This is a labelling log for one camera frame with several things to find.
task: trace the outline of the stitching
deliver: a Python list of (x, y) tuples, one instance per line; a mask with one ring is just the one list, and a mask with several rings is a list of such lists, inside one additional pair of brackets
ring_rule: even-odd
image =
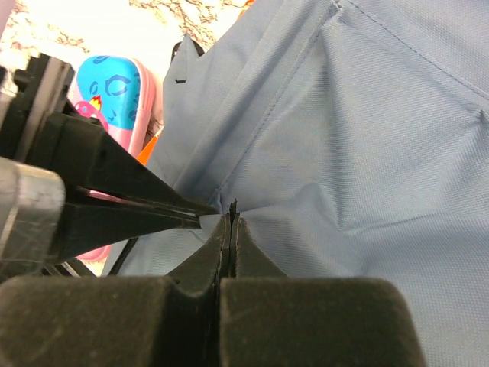
[(353, 6), (355, 6), (360, 11), (360, 13), (362, 13), (363, 15), (365, 15), (367, 18), (369, 18), (371, 21), (373, 21), (378, 26), (382, 27), (388, 34), (390, 34), (391, 36), (393, 36), (394, 38), (396, 38), (401, 44), (403, 44), (404, 46), (406, 46), (407, 48), (409, 48), (412, 52), (414, 52), (416, 55), (420, 56), (425, 61), (427, 61), (428, 63), (430, 63), (431, 65), (433, 65), (436, 69), (440, 70), (442, 73), (444, 73), (445, 75), (449, 76), (451, 79), (453, 79), (457, 83), (463, 85), (465, 88), (469, 89), (473, 93), (475, 93), (478, 96), (480, 96), (480, 97), (486, 99), (487, 101), (489, 101), (489, 97), (486, 95), (486, 93), (480, 91), (476, 86), (472, 86), (469, 82), (466, 82), (463, 79), (459, 79), (454, 74), (448, 72), (447, 70), (445, 70), (442, 67), (440, 67), (439, 65), (437, 65), (437, 63), (435, 61), (431, 61), (429, 58), (425, 57), (423, 54), (421, 54), (419, 51), (417, 51), (415, 48), (411, 47), (407, 42), (403, 41), (399, 36), (397, 36), (395, 33), (393, 33), (389, 28), (387, 28), (387, 26), (385, 26), (382, 23), (380, 23), (372, 15), (369, 15), (365, 10), (363, 10), (360, 7), (360, 5), (355, 4), (351, 0), (346, 0), (346, 1), (349, 2), (350, 4), (352, 4)]
[[(338, 0), (333, 1), (332, 2), (332, 5), (336, 7), (336, 12), (334, 14), (331, 14), (331, 10), (328, 10), (324, 14), (324, 16), (321, 17), (321, 19), (319, 20), (319, 24), (323, 24), (327, 19), (332, 18), (335, 14), (338, 13), (338, 10), (341, 8), (340, 4), (338, 3)], [(268, 109), (268, 112), (264, 115), (263, 122), (256, 129), (256, 131), (252, 135), (250, 141), (247, 143), (247, 146), (244, 149), (244, 151), (241, 153), (241, 156), (238, 159), (238, 161), (236, 162), (235, 167), (232, 169), (232, 171), (229, 174), (226, 175), (226, 177), (222, 181), (221, 185), (219, 185), (219, 188), (217, 189), (217, 191), (219, 192), (219, 194), (221, 193), (222, 188), (228, 183), (228, 180), (229, 180), (230, 176), (232, 176), (233, 173), (238, 169), (239, 164), (241, 163), (241, 161), (243, 160), (243, 158), (248, 153), (248, 151), (250, 150), (251, 146), (253, 145), (253, 143), (257, 139), (257, 136), (260, 133), (261, 129), (265, 126), (265, 124), (267, 123), (268, 119), (270, 118), (270, 116), (272, 115), (272, 113), (275, 111), (275, 108), (277, 107), (278, 102), (282, 99), (282, 96), (285, 93), (285, 91), (287, 90), (287, 87), (289, 86), (290, 81), (295, 77), (295, 75), (297, 74), (297, 71), (299, 71), (299, 68), (304, 63), (304, 61), (306, 60), (306, 58), (309, 55), (310, 51), (312, 50), (314, 43), (317, 41), (317, 39), (318, 39), (318, 37), (320, 35), (320, 32), (321, 32), (321, 27), (319, 27), (318, 29), (316, 29), (315, 33), (313, 33), (309, 37), (309, 39), (307, 40), (306, 45), (304, 46), (304, 48), (300, 52), (300, 55), (296, 58), (295, 65), (294, 65), (294, 68), (292, 69), (292, 72), (287, 75), (287, 77), (283, 80), (282, 84), (280, 85), (280, 88), (279, 88), (279, 92), (277, 94), (277, 97), (274, 98), (274, 102), (270, 105), (270, 107)]]

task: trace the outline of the blue-gray fabric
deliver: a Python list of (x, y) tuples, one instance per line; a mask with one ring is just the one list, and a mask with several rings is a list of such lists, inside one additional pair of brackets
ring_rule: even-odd
[[(290, 276), (391, 281), (429, 365), (489, 366), (489, 2), (257, 0), (181, 50), (148, 167), (237, 199)], [(166, 274), (215, 220), (141, 238), (122, 274)]]

